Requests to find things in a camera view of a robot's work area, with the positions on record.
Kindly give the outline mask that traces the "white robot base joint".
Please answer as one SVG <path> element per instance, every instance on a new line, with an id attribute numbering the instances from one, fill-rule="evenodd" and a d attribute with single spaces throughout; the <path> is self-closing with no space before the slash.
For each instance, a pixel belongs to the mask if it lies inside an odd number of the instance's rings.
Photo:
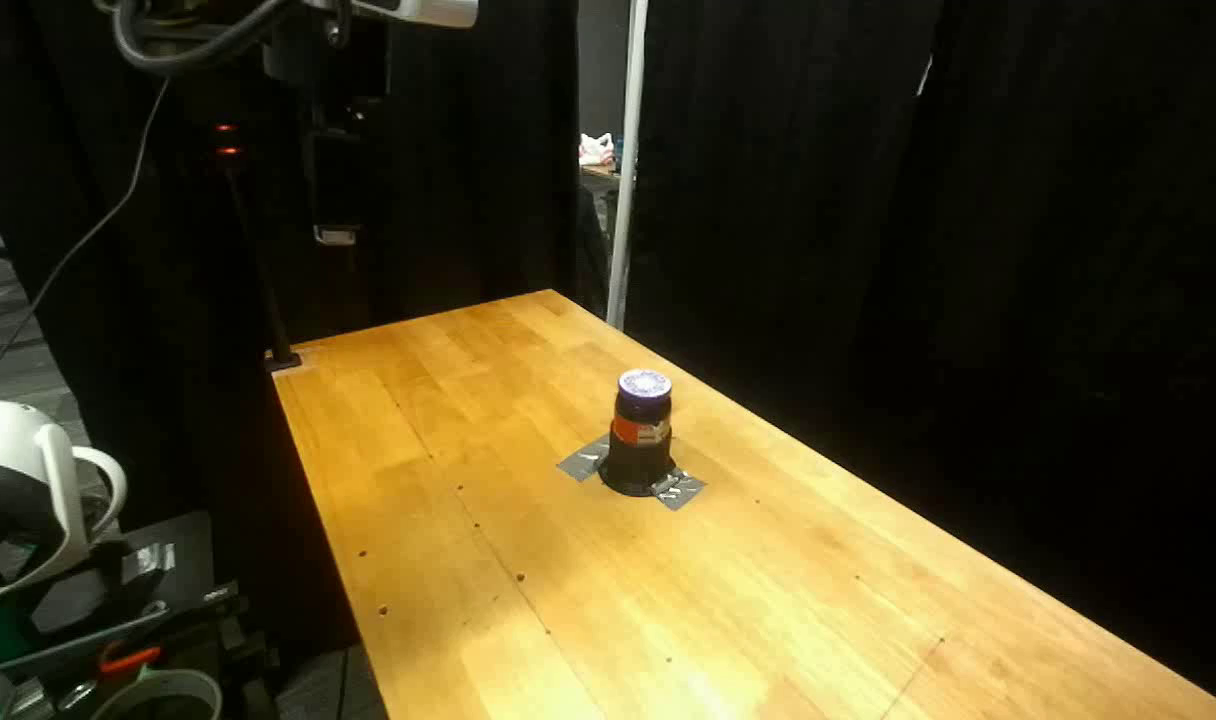
<path id="1" fill-rule="evenodd" d="M 32 404 L 0 401 L 0 518 L 47 544 L 0 602 L 56 582 L 115 538 L 128 506 L 128 472 L 115 458 L 76 444 Z"/>

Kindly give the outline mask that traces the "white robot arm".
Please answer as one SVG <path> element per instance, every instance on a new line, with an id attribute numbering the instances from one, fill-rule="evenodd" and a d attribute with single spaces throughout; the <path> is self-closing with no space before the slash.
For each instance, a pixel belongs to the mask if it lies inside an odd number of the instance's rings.
<path id="1" fill-rule="evenodd" d="M 115 51 L 158 78 L 214 68 L 308 27 L 345 46 L 358 19 L 467 34 L 483 0 L 94 0 L 112 19 Z"/>

